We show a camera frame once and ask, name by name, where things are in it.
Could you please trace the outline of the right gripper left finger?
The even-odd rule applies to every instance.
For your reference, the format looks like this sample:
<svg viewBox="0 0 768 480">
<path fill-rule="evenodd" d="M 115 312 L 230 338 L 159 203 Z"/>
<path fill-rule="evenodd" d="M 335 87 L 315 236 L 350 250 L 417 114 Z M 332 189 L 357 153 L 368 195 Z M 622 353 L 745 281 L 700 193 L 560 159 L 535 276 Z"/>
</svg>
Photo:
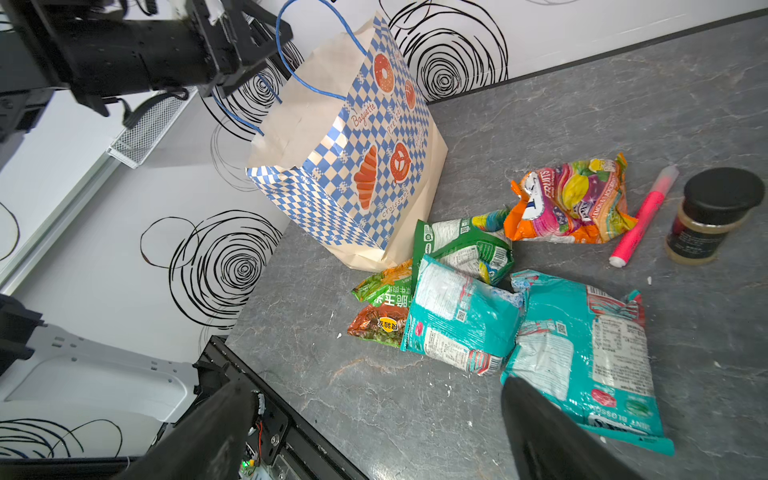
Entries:
<svg viewBox="0 0 768 480">
<path fill-rule="evenodd" d="M 254 418 L 254 393 L 231 381 L 118 479 L 236 479 Z"/>
</svg>

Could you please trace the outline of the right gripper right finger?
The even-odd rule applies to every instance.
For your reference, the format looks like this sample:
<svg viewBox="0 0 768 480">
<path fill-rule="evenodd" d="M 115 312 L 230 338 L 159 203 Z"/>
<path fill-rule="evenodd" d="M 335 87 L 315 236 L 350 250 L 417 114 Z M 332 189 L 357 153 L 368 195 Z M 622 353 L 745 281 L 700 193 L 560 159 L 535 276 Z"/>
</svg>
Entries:
<svg viewBox="0 0 768 480">
<path fill-rule="evenodd" d="M 504 381 L 501 411 L 521 479 L 638 479 L 526 380 Z"/>
</svg>

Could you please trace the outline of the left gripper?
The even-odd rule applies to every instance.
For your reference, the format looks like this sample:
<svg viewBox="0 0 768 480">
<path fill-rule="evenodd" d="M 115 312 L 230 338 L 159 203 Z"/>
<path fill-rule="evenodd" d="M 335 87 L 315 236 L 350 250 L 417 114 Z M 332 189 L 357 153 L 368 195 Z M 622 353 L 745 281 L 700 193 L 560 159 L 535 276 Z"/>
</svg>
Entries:
<svg viewBox="0 0 768 480">
<path fill-rule="evenodd" d="M 98 114 L 124 95 L 244 84 L 277 62 L 293 38 L 257 1 L 181 2 L 183 17 L 159 19 L 155 1 L 71 4 L 71 91 Z"/>
</svg>

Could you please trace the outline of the teal mint snack bag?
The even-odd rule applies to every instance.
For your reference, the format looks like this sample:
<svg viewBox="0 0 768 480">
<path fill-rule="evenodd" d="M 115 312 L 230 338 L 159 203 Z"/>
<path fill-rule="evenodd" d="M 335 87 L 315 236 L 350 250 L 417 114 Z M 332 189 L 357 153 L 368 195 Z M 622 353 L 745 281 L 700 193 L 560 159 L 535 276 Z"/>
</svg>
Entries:
<svg viewBox="0 0 768 480">
<path fill-rule="evenodd" d="M 527 381 L 591 433 L 674 455 L 654 392 L 641 293 L 617 299 L 535 270 L 510 280 L 526 306 L 501 378 Z"/>
</svg>

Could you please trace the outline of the blue checkered paper bag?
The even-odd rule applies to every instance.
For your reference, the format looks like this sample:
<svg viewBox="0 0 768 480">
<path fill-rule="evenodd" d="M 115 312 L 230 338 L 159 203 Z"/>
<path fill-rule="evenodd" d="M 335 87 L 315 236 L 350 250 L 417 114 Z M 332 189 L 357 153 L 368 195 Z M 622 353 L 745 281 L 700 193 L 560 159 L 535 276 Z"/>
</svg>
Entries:
<svg viewBox="0 0 768 480">
<path fill-rule="evenodd" d="M 412 254 L 447 146 L 381 13 L 315 48 L 258 124 L 246 177 L 346 266 Z"/>
</svg>

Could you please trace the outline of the green white snack bag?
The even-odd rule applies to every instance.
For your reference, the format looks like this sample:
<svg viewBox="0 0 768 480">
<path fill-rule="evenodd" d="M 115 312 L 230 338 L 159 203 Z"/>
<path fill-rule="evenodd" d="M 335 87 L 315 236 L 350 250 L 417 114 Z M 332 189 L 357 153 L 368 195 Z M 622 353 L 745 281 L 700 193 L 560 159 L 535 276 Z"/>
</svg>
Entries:
<svg viewBox="0 0 768 480">
<path fill-rule="evenodd" d="M 504 234 L 509 208 L 474 217 L 427 223 L 419 220 L 414 233 L 411 289 L 414 290 L 425 255 L 497 285 L 514 266 L 512 241 Z"/>
</svg>

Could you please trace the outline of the green red snack bag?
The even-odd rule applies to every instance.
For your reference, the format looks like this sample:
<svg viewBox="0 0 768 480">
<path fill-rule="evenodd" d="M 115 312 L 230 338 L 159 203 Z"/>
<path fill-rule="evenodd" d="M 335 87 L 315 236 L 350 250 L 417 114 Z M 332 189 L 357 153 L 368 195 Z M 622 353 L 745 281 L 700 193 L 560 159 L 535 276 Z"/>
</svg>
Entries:
<svg viewBox="0 0 768 480">
<path fill-rule="evenodd" d="M 412 300 L 412 260 L 368 277 L 351 293 L 365 306 L 347 334 L 400 348 Z"/>
</svg>

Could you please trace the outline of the orange snack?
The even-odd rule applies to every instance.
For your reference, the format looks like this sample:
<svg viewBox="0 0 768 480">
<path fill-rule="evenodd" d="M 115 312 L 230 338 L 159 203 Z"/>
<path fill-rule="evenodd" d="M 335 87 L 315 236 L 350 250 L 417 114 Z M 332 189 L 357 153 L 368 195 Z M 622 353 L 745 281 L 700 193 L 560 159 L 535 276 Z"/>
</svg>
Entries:
<svg viewBox="0 0 768 480">
<path fill-rule="evenodd" d="M 530 171 L 511 190 L 518 204 L 504 222 L 512 241 L 604 244 L 632 230 L 626 199 L 628 162 L 595 158 Z"/>
</svg>

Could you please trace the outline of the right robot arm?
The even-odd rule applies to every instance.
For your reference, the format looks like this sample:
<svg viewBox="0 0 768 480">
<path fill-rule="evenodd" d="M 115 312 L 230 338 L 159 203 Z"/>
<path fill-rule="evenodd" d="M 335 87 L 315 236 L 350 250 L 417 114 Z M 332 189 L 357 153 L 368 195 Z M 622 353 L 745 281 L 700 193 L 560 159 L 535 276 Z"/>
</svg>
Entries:
<svg viewBox="0 0 768 480">
<path fill-rule="evenodd" d="M 192 363 L 71 334 L 1 299 L 5 479 L 493 479 L 513 476 L 502 435 L 402 414 L 349 422 L 333 444 L 212 336 Z"/>
</svg>

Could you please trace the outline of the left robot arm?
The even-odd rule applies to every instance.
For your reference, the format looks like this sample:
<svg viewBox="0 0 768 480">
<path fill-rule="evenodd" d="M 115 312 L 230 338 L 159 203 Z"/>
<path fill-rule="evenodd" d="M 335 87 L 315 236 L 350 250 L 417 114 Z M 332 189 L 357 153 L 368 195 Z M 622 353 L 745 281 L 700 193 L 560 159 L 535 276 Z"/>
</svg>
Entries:
<svg viewBox="0 0 768 480">
<path fill-rule="evenodd" d="M 4 1 L 1 12 L 1 141 L 29 133 L 52 94 L 106 117 L 124 95 L 179 96 L 190 87 L 229 95 L 276 60 L 291 26 L 255 1 L 225 1 L 214 18 L 204 1 L 185 14 L 129 18 L 127 1 Z"/>
</svg>

